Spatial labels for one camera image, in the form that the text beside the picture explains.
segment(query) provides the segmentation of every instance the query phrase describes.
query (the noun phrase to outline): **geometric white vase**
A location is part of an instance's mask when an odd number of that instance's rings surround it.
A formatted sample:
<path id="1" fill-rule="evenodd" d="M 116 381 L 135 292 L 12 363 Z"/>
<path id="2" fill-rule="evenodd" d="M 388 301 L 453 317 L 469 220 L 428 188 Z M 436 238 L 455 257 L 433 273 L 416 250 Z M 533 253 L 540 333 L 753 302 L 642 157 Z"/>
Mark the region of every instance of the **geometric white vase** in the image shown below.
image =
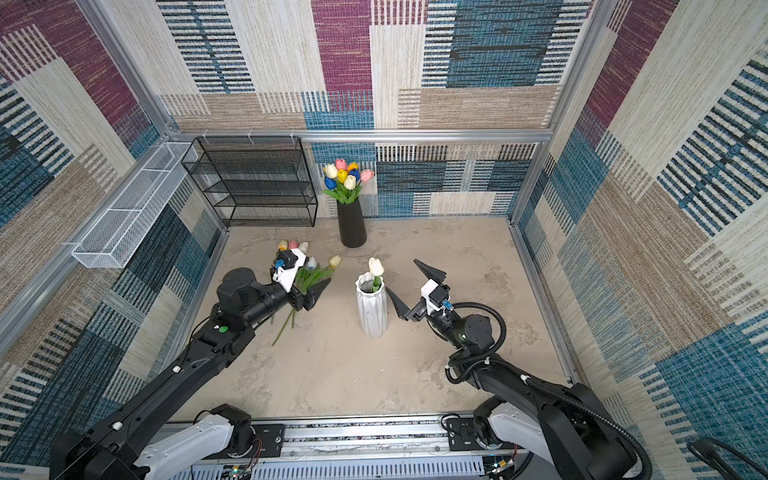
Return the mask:
<path id="1" fill-rule="evenodd" d="M 384 292 L 384 279 L 381 287 L 374 293 L 363 292 L 360 287 L 370 290 L 373 284 L 373 274 L 365 272 L 357 278 L 357 309 L 360 315 L 360 328 L 371 337 L 384 335 L 386 331 L 386 293 Z"/>

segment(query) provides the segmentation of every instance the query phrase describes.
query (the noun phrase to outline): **black wire shelf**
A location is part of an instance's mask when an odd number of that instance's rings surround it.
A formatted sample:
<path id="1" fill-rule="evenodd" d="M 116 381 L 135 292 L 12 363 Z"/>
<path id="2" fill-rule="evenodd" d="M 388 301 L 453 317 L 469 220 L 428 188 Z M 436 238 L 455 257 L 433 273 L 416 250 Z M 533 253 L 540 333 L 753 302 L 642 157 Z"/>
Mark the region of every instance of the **black wire shelf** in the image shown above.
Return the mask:
<path id="1" fill-rule="evenodd" d="M 228 227 L 314 227 L 317 194 L 301 140 L 196 138 L 184 168 Z"/>

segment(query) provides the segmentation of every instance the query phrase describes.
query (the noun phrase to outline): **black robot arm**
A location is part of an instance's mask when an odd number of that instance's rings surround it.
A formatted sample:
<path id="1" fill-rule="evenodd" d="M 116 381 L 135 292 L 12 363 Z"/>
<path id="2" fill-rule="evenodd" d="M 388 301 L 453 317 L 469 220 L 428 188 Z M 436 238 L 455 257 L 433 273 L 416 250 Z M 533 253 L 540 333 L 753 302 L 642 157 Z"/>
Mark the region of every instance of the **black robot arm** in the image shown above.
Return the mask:
<path id="1" fill-rule="evenodd" d="M 580 383 L 568 388 L 545 382 L 504 361 L 496 353 L 506 336 L 502 316 L 481 303 L 451 304 L 450 287 L 443 283 L 445 272 L 414 262 L 428 279 L 416 306 L 408 308 L 389 288 L 387 293 L 400 318 L 418 322 L 426 317 L 435 334 L 458 350 L 445 370 L 451 383 L 468 382 L 494 395 L 475 410 L 474 427 L 480 446 L 493 449 L 507 440 L 502 438 L 506 432 L 496 432 L 488 420 L 497 407 L 508 403 L 538 423 L 546 440 L 543 453 L 551 456 L 564 480 L 620 478 L 634 466 L 638 456 L 642 470 L 635 478 L 651 477 L 650 459 L 642 445 L 613 421 L 591 389 Z M 455 310 L 460 308 L 484 310 L 495 317 L 500 327 L 496 342 L 487 316 L 460 316 Z"/>
<path id="2" fill-rule="evenodd" d="M 278 253 L 271 270 L 271 283 L 258 283 L 253 271 L 247 268 L 227 273 L 217 289 L 219 303 L 170 366 L 85 435 L 70 430 L 55 440 L 50 478 L 144 478 L 149 467 L 134 465 L 144 447 L 200 387 L 245 350 L 255 337 L 254 330 L 286 304 L 297 310 L 310 310 L 315 305 L 330 279 L 302 294 L 293 287 L 293 277 L 301 265 L 303 259 L 297 259 L 296 254 L 287 250 Z M 233 424 L 250 425 L 250 417 L 237 409 L 217 413 Z M 230 440 L 234 452 L 244 451 L 248 446 L 245 444 L 247 439 L 237 435 Z"/>

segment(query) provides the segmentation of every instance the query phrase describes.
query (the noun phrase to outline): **concrete floor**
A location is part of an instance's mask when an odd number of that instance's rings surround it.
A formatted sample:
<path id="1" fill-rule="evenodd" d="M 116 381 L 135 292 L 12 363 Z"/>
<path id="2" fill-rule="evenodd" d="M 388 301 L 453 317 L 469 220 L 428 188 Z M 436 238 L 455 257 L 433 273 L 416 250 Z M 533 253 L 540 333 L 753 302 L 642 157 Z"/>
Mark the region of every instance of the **concrete floor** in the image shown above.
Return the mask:
<path id="1" fill-rule="evenodd" d="M 322 266 L 342 256 L 317 306 L 296 315 L 271 346 L 288 308 L 274 324 L 257 330 L 245 352 L 212 379 L 174 416 L 190 420 L 200 410 L 230 403 L 254 418 L 419 413 L 473 410 L 490 395 L 467 383 L 451 385 L 445 362 L 454 349 L 426 324 L 397 318 L 389 302 L 389 328 L 378 339 L 359 327 L 354 283 L 369 257 L 384 264 L 386 285 L 410 306 L 426 281 L 413 259 L 444 270 L 452 301 L 486 303 L 507 323 L 500 354 L 550 382 L 564 382 L 554 347 L 533 292 L 501 218 L 366 220 L 368 241 L 356 249 L 339 242 L 335 219 L 309 227 L 238 227 L 209 285 L 196 322 L 217 301 L 224 274 L 247 266 L 266 282 L 280 239 L 310 242 L 309 255 Z M 498 334 L 495 321 L 494 337 Z"/>

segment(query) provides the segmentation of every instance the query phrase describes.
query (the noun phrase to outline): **white mesh shelf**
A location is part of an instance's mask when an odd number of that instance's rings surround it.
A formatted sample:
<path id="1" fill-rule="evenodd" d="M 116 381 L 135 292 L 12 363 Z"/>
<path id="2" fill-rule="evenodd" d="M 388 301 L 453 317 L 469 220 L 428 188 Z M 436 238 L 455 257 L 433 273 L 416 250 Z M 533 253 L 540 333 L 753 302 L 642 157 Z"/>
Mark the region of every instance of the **white mesh shelf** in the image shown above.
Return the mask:
<path id="1" fill-rule="evenodd" d="M 197 152 L 184 142 L 158 148 L 101 215 L 72 256 L 87 268 L 125 268 L 187 172 L 181 164 Z"/>

